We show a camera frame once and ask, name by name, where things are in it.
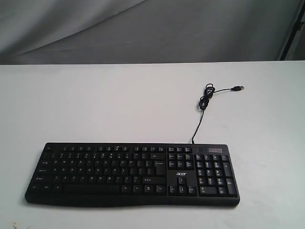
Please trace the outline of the black acer keyboard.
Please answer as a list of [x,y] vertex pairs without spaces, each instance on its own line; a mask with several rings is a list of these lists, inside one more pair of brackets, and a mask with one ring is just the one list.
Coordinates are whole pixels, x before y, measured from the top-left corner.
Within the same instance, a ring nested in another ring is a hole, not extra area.
[[69,207],[236,206],[227,145],[47,143],[28,203]]

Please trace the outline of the grey backdrop cloth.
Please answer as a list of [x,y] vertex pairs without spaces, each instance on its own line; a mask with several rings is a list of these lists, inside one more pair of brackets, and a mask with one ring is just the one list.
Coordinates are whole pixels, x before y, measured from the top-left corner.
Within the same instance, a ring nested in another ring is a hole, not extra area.
[[1,64],[278,60],[299,0],[3,0]]

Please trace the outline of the black tripod stand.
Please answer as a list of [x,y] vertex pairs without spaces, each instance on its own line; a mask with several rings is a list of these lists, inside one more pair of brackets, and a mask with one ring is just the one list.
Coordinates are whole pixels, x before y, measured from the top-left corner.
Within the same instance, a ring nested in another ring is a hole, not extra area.
[[279,58],[280,61],[284,61],[287,58],[287,55],[289,53],[289,50],[292,46],[292,43],[295,39],[296,34],[301,31],[303,25],[305,24],[305,21],[303,20],[305,14],[305,1],[302,2],[301,8],[298,12],[297,18],[295,19],[293,26],[291,28],[291,32],[289,34],[289,37],[285,43],[285,47],[281,53],[281,56]]

